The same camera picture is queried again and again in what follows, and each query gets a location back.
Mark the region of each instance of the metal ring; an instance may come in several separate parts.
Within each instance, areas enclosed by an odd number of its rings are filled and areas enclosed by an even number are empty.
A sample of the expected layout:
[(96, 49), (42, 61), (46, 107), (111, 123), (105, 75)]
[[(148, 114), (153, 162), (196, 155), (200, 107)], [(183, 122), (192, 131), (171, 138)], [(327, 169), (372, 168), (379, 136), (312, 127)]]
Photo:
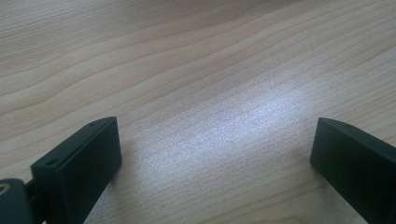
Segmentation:
[(11, 186), (8, 183), (0, 184), (0, 195), (6, 193)]

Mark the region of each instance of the black object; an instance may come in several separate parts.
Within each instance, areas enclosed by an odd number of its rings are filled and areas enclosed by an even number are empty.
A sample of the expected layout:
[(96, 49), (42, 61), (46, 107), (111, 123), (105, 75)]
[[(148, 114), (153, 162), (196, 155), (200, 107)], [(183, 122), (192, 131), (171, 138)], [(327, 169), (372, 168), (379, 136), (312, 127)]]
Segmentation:
[(349, 124), (321, 118), (310, 161), (368, 223), (396, 223), (395, 147)]
[(0, 223), (83, 223), (120, 166), (117, 119), (92, 122), (32, 164), (26, 186), (0, 181)]

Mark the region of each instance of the black plastic part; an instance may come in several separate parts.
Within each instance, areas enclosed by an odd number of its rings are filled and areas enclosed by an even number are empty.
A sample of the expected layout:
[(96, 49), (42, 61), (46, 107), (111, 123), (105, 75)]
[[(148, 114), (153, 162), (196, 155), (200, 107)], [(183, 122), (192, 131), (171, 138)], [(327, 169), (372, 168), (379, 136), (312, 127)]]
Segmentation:
[(349, 124), (319, 119), (310, 161), (368, 223), (396, 223), (395, 147)]
[(21, 180), (0, 180), (0, 205), (1, 224), (35, 224), (26, 188)]
[(32, 164), (35, 187), (46, 193), (47, 223), (83, 223), (120, 166), (116, 118), (86, 125)]

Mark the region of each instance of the wooden table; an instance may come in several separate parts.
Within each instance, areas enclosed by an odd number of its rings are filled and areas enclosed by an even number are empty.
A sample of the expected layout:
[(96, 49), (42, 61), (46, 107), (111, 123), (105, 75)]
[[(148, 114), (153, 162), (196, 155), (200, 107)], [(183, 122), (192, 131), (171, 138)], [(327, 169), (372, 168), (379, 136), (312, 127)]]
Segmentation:
[(0, 178), (108, 116), (86, 223), (365, 223), (308, 159), (318, 117), (396, 145), (396, 2), (2, 1)]

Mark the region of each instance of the wooden surface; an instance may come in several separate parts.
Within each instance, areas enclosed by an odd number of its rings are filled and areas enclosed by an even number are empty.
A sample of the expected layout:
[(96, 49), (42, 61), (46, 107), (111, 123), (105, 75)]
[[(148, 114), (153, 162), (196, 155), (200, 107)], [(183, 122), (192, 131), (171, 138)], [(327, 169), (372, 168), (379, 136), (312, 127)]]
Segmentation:
[(0, 177), (107, 116), (86, 223), (365, 223), (308, 158), (318, 117), (396, 145), (396, 2), (2, 1)]

